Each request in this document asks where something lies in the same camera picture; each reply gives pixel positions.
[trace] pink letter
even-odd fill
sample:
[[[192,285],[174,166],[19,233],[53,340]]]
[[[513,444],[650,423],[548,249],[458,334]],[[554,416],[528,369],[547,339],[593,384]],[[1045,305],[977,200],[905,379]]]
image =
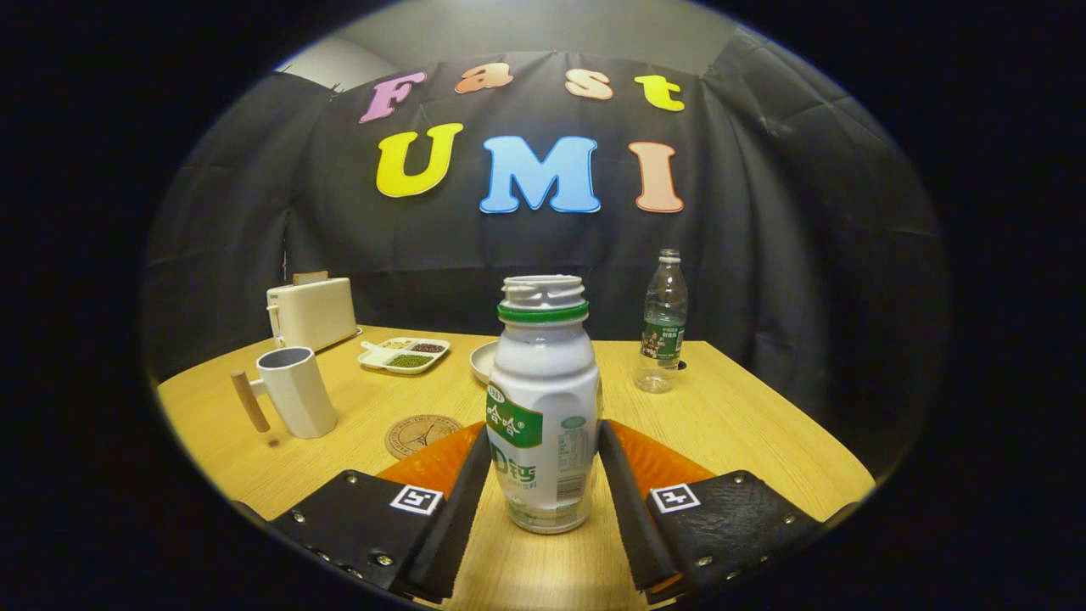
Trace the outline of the pink letter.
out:
[[[377,91],[374,93],[374,101],[369,102],[369,110],[366,111],[366,114],[362,115],[358,123],[366,123],[367,120],[392,114],[392,111],[395,110],[392,107],[392,100],[397,102],[404,101],[404,98],[411,92],[411,84],[424,80],[426,80],[426,73],[416,72],[415,74],[408,74],[407,76],[401,76],[400,78],[374,85],[374,91]]]
[[[675,150],[659,142],[630,142],[641,164],[641,196],[637,207],[648,212],[679,212],[682,200],[671,180],[671,155]]]

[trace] bottle cap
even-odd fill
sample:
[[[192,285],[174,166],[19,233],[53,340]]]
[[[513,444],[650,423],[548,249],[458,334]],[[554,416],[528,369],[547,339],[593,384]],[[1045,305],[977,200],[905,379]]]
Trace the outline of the bottle cap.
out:
[[[682,260],[679,257],[679,251],[673,247],[661,247],[660,249],[660,263],[679,263]]]
[[[510,322],[556,322],[584,317],[589,302],[580,276],[513,276],[502,287],[498,318]]]

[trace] blue letter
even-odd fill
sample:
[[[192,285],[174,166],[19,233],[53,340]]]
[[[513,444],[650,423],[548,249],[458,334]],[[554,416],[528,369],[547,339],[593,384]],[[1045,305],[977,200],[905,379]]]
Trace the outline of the blue letter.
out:
[[[543,205],[543,198],[555,180],[558,192],[551,199],[551,207],[558,212],[599,209],[599,200],[592,194],[595,140],[577,136],[559,138],[543,163],[520,136],[489,138],[482,145],[493,155],[490,194],[479,202],[483,212],[513,212],[520,205],[513,196],[513,179],[532,209]]]

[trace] white mug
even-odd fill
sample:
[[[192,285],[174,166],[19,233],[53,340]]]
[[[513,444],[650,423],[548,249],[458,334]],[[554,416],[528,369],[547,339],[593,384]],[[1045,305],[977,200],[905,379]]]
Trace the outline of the white mug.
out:
[[[313,351],[304,346],[279,348],[256,359],[261,379],[250,382],[245,372],[233,372],[233,387],[250,420],[260,432],[270,429],[256,404],[264,393],[294,437],[313,440],[336,429],[339,420],[317,369]]]

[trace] nutrition label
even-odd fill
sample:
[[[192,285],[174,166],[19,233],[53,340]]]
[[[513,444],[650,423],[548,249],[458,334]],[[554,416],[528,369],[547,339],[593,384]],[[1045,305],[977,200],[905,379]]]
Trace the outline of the nutrition label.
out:
[[[563,431],[558,436],[558,472],[584,469],[589,434],[584,428]]]

